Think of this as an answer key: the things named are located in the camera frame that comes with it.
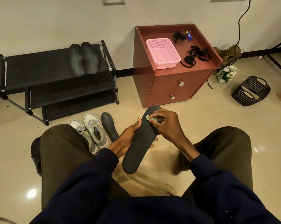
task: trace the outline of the pants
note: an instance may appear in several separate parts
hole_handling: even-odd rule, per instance
[[[86,139],[67,124],[49,128],[40,141],[43,210],[63,181],[79,165],[92,160],[94,155],[89,152]],[[235,127],[220,128],[194,146],[218,168],[230,170],[253,189],[251,141],[244,131]],[[179,161],[181,170],[189,170],[189,161],[182,153]],[[194,181],[182,197],[189,199],[197,186]],[[129,194],[111,177],[108,199],[119,197],[129,197]]]

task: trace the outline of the green chalk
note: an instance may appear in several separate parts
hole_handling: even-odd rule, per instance
[[[146,116],[146,119],[149,120],[149,119],[152,119],[154,120],[155,122],[157,122],[157,118],[148,118],[149,116]]]

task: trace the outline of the blue glue stick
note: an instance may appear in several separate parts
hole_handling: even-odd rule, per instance
[[[185,31],[185,34],[188,37],[188,40],[191,41],[192,40],[191,34],[188,31]]]

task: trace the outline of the basket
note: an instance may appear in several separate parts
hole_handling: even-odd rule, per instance
[[[248,77],[233,92],[232,97],[241,105],[249,106],[262,101],[270,92],[267,82],[256,76]]]
[[[168,38],[148,39],[146,44],[156,69],[175,67],[181,60],[174,45]]]

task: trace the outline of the person's right hand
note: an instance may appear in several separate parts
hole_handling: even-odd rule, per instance
[[[162,108],[155,111],[148,118],[157,118],[158,122],[152,119],[150,119],[149,122],[165,139],[172,142],[178,149],[181,150],[185,143],[189,141],[183,133],[176,112]]]

